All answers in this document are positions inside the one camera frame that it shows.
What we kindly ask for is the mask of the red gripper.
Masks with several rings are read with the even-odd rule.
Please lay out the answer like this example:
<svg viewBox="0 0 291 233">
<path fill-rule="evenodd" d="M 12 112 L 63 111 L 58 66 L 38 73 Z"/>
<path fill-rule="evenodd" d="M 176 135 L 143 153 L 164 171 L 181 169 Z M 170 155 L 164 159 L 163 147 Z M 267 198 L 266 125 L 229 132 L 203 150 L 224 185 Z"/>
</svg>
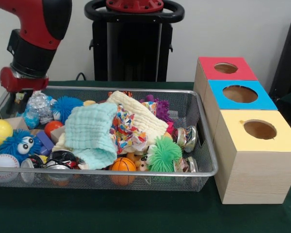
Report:
<svg viewBox="0 0 291 233">
<path fill-rule="evenodd" d="M 0 84 L 9 93 L 9 99 L 7 101 L 6 114 L 12 115 L 16 110 L 16 92 L 23 90 L 43 90 L 49 83 L 48 76 L 44 78 L 29 78 L 20 75 L 14 71 L 11 67 L 3 67 L 0 71 Z"/>
</svg>

